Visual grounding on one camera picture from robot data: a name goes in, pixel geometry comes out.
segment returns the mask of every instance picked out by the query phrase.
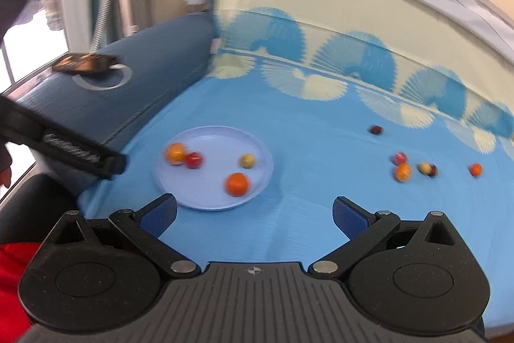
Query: light purple plate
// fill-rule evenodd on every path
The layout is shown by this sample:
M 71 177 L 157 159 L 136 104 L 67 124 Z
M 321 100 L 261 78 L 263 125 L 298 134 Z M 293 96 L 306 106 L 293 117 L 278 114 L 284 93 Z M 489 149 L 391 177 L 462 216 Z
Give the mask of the light purple plate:
M 237 207 L 260 194 L 271 179 L 271 153 L 258 138 L 237 128 L 192 128 L 177 134 L 169 142 L 172 143 L 182 143 L 189 153 L 199 151 L 204 156 L 204 164 L 198 169 L 189 169 L 184 164 L 172 166 L 164 153 L 157 164 L 157 184 L 186 207 L 204 211 Z M 251 169 L 239 166 L 238 161 L 245 153 L 255 155 L 256 163 Z M 251 180 L 250 190 L 244 196 L 225 192 L 225 180 L 234 172 L 244 173 Z

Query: crosshair logo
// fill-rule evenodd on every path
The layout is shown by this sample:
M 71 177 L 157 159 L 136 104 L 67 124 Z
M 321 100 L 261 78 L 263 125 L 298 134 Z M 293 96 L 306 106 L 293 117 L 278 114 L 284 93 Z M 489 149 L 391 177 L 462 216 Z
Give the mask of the crosshair logo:
M 262 269 L 257 267 L 257 266 L 252 266 L 251 268 L 249 269 L 246 269 L 246 271 L 250 274 L 250 275 L 258 275 L 262 272 Z

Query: smartphone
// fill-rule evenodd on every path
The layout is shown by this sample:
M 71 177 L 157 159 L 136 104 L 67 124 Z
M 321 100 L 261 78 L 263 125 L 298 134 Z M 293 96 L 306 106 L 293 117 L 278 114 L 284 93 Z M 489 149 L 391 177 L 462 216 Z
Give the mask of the smartphone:
M 119 63 L 118 56 L 107 54 L 68 53 L 52 64 L 54 72 L 91 75 L 109 70 L 112 65 Z

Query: red clothing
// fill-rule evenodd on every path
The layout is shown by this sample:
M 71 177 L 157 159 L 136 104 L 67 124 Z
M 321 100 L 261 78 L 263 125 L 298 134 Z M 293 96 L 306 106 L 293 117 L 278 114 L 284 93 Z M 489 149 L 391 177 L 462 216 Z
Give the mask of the red clothing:
M 37 243 L 0 246 L 0 343 L 12 343 L 30 327 L 18 299 L 18 283 L 39 248 Z

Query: metal screw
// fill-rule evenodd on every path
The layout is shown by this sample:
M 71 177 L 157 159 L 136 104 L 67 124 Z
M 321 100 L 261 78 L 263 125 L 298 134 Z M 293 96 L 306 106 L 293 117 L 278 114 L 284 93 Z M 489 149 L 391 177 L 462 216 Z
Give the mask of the metal screw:
M 171 270 L 177 274 L 190 274 L 196 269 L 196 263 L 190 260 L 177 260 L 171 264 Z
M 337 268 L 337 263 L 331 260 L 319 260 L 313 265 L 314 271 L 318 274 L 333 274 Z

